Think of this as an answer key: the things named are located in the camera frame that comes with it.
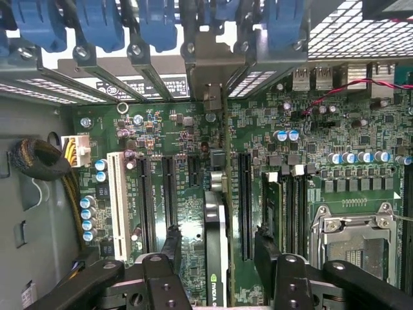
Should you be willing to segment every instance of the chip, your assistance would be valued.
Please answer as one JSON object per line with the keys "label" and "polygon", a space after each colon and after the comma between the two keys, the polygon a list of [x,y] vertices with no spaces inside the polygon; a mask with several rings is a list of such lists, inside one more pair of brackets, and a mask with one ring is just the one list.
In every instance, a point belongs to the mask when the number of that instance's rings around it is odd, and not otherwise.
{"label": "chip", "polygon": [[109,199],[109,184],[108,183],[98,183],[95,186],[96,199]]}
{"label": "chip", "polygon": [[307,144],[307,152],[315,153],[316,152],[316,145],[313,144],[313,143]]}
{"label": "chip", "polygon": [[114,242],[109,240],[102,240],[99,244],[102,257],[115,256]]}
{"label": "chip", "polygon": [[369,144],[370,143],[370,137],[369,136],[361,136],[360,137],[360,144]]}
{"label": "chip", "polygon": [[290,150],[298,150],[298,143],[290,143]]}

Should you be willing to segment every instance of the ventilation grille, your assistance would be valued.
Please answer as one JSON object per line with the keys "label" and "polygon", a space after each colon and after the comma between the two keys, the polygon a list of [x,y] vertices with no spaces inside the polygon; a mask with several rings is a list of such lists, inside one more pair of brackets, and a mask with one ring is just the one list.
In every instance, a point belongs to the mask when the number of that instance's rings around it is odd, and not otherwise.
{"label": "ventilation grille", "polygon": [[310,34],[308,57],[378,58],[413,56],[413,25],[389,20],[367,21],[362,2],[346,0]]}
{"label": "ventilation grille", "polygon": [[64,94],[67,96],[71,96],[73,98],[77,98],[83,101],[87,101],[90,103],[101,103],[105,102],[102,99],[93,97],[91,95],[85,94],[84,92],[80,92],[78,90],[74,90],[72,88],[68,88],[66,86],[62,86],[60,84],[56,84],[45,79],[18,79],[19,82],[27,83],[36,87],[45,88],[51,90],[53,92],[58,92],[60,94]]}
{"label": "ventilation grille", "polygon": [[59,98],[59,97],[55,97],[55,96],[49,96],[49,95],[42,94],[40,92],[33,92],[31,90],[18,88],[18,87],[13,87],[13,86],[5,85],[5,84],[0,84],[0,91],[9,92],[9,93],[12,93],[12,94],[19,94],[19,95],[34,97],[34,98],[43,99],[43,100],[47,100],[47,101],[52,101],[52,102],[56,102],[56,103],[62,103],[64,105],[67,105],[67,104],[70,104],[70,103],[76,103],[76,101],[66,100],[66,99],[62,99],[62,98]]}

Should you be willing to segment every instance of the black expansion slot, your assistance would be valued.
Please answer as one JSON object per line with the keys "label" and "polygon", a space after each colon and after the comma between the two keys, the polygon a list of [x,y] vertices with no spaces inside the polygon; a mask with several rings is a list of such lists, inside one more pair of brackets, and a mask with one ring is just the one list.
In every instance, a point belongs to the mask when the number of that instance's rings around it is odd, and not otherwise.
{"label": "black expansion slot", "polygon": [[252,260],[252,186],[251,154],[238,154],[239,223],[241,228],[241,252],[243,260]]}
{"label": "black expansion slot", "polygon": [[[403,192],[403,216],[413,217],[413,165],[405,166],[405,189]],[[401,251],[401,287],[413,295],[413,222],[403,222]]]}
{"label": "black expansion slot", "polygon": [[176,168],[173,156],[162,157],[163,197],[165,203],[166,229],[178,224]]}
{"label": "black expansion slot", "polygon": [[156,236],[150,160],[146,157],[138,158],[136,169],[143,252],[152,253],[156,252]]}
{"label": "black expansion slot", "polygon": [[188,178],[189,187],[198,187],[201,185],[201,162],[199,156],[188,155]]}

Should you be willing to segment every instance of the electrolytic capacitor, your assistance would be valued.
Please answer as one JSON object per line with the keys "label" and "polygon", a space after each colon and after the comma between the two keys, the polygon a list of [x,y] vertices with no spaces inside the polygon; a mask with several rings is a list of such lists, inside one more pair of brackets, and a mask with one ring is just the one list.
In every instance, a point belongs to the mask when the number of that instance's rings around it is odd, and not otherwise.
{"label": "electrolytic capacitor", "polygon": [[299,138],[299,133],[296,130],[287,131],[287,137],[290,141],[297,141]]}
{"label": "electrolytic capacitor", "polygon": [[333,163],[334,165],[338,165],[340,163],[340,154],[330,153],[327,156],[327,161],[329,163]]}
{"label": "electrolytic capacitor", "polygon": [[83,239],[86,242],[91,242],[97,236],[96,228],[92,228],[89,231],[83,233]]}
{"label": "electrolytic capacitor", "polygon": [[291,110],[291,103],[289,102],[284,102],[278,106],[278,111],[280,112],[287,112],[289,110]]}
{"label": "electrolytic capacitor", "polygon": [[91,195],[85,196],[80,199],[80,208],[87,209],[90,207],[94,207],[96,204],[95,198]]}
{"label": "electrolytic capacitor", "polygon": [[398,156],[398,157],[396,157],[395,162],[398,163],[399,165],[408,166],[412,163],[412,158],[411,157]]}
{"label": "electrolytic capacitor", "polygon": [[127,129],[118,129],[117,132],[116,132],[116,136],[119,139],[125,139],[125,138],[129,137],[129,134],[130,134],[129,130],[127,130]]}
{"label": "electrolytic capacitor", "polygon": [[85,220],[82,222],[82,228],[84,231],[89,231],[95,226],[96,226],[95,218],[90,218],[89,220]]}
{"label": "electrolytic capacitor", "polygon": [[381,98],[376,98],[370,104],[370,110],[380,110],[388,106],[388,101]]}
{"label": "electrolytic capacitor", "polygon": [[126,169],[132,170],[136,168],[136,160],[130,160],[126,163]]}
{"label": "electrolytic capacitor", "polygon": [[351,127],[354,129],[361,128],[368,125],[368,121],[365,119],[357,119],[351,123]]}
{"label": "electrolytic capacitor", "polygon": [[380,161],[380,162],[382,162],[382,163],[386,163],[386,162],[388,162],[388,161],[390,160],[390,154],[389,154],[388,152],[379,151],[379,152],[376,152],[376,153],[374,154],[374,159],[375,159],[376,161]]}
{"label": "electrolytic capacitor", "polygon": [[353,153],[344,153],[341,157],[344,163],[354,163],[356,161],[356,156]]}
{"label": "electrolytic capacitor", "polygon": [[130,235],[132,241],[137,241],[138,238],[142,235],[142,229],[140,227],[135,227],[134,231]]}
{"label": "electrolytic capacitor", "polygon": [[278,142],[284,142],[285,140],[287,140],[287,133],[283,130],[275,131],[275,133],[272,136]]}
{"label": "electrolytic capacitor", "polygon": [[105,171],[108,168],[108,161],[107,160],[97,160],[95,162],[95,168],[97,171]]}
{"label": "electrolytic capacitor", "polygon": [[327,108],[324,105],[317,105],[311,109],[314,115],[323,115],[327,113]]}
{"label": "electrolytic capacitor", "polygon": [[360,161],[361,163],[370,163],[372,161],[372,156],[370,153],[367,152],[360,152],[357,155],[357,159],[358,161]]}
{"label": "electrolytic capacitor", "polygon": [[125,158],[128,160],[136,158],[136,152],[134,150],[124,150],[123,154],[125,155]]}
{"label": "electrolytic capacitor", "polygon": [[98,182],[104,182],[108,178],[108,174],[106,171],[99,171],[96,173],[96,181]]}
{"label": "electrolytic capacitor", "polygon": [[95,213],[95,208],[83,209],[82,212],[80,212],[80,217],[84,220],[89,220],[95,215]]}

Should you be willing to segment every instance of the green circuit board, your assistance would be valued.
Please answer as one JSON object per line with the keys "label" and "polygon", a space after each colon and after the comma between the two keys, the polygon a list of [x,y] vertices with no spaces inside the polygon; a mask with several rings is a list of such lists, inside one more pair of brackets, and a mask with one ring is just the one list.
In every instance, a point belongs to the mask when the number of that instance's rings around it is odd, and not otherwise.
{"label": "green circuit board", "polygon": [[[208,173],[211,170],[210,157],[202,149],[202,142],[209,148],[223,148],[227,153],[228,193],[224,196],[228,207],[230,229],[230,305],[262,305],[266,299],[262,285],[252,259],[252,251],[245,249],[245,234],[242,226],[242,197],[244,193],[240,166],[243,154],[248,154],[249,195],[251,199],[251,223],[248,233],[253,236],[256,227],[268,224],[268,211],[264,208],[263,174],[280,173],[280,165],[270,163],[271,156],[281,156],[282,165],[291,169],[294,165],[314,165],[311,178],[303,181],[305,195],[300,197],[306,208],[307,221],[302,229],[309,231],[312,220],[320,207],[327,204],[332,214],[374,214],[381,203],[389,202],[395,214],[403,211],[403,176],[404,168],[397,165],[394,158],[408,156],[412,135],[411,116],[408,107],[412,104],[410,94],[395,91],[391,104],[384,109],[371,110],[370,94],[367,91],[348,92],[327,98],[323,104],[334,105],[337,112],[326,116],[302,118],[295,112],[306,109],[311,102],[322,95],[321,92],[267,92],[254,100],[230,100],[224,102],[223,113],[217,114],[217,120],[211,123],[205,119],[202,103],[159,103],[152,105],[129,105],[126,114],[120,114],[116,106],[77,107],[75,127],[77,134],[90,136],[92,163],[106,158],[108,152],[130,149],[131,140],[137,142],[134,147],[140,156],[150,160],[152,178],[152,196],[154,201],[156,247],[160,251],[165,241],[165,208],[163,200],[163,156],[175,156],[177,222],[183,235],[181,279],[186,293],[193,304],[206,305],[205,245],[203,244],[204,190],[209,190]],[[292,108],[280,112],[279,105],[291,103]],[[143,124],[134,124],[133,117],[143,116]],[[192,126],[185,126],[180,118],[192,118]],[[92,127],[80,126],[80,119],[92,120]],[[352,128],[355,119],[366,119],[368,125]],[[329,129],[320,124],[334,124]],[[117,131],[127,129],[127,139],[119,139]],[[273,133],[277,130],[296,130],[299,139],[295,142],[275,141]],[[327,160],[331,153],[385,151],[390,154],[388,163],[355,163],[333,165]],[[191,186],[188,181],[190,171],[188,156],[199,158],[201,182]],[[96,170],[92,167],[79,169],[81,194],[97,192]],[[368,189],[349,190],[348,181],[368,181]],[[338,182],[345,182],[345,189],[337,190]],[[139,210],[138,179],[134,171],[126,172],[128,187],[128,206],[130,226],[141,225]],[[275,234],[276,242],[283,251],[291,249],[285,233],[288,230],[289,214],[284,209],[284,202],[291,196],[282,186],[271,187],[274,205],[277,205],[276,223],[280,234]],[[95,215],[97,237],[90,245],[99,245],[102,240],[112,236],[110,222],[110,200],[98,199]],[[290,227],[299,231],[299,227]],[[401,225],[398,222],[398,253],[401,257]],[[302,245],[302,255],[308,258],[310,249]],[[144,252],[142,242],[132,244],[133,261]]]}

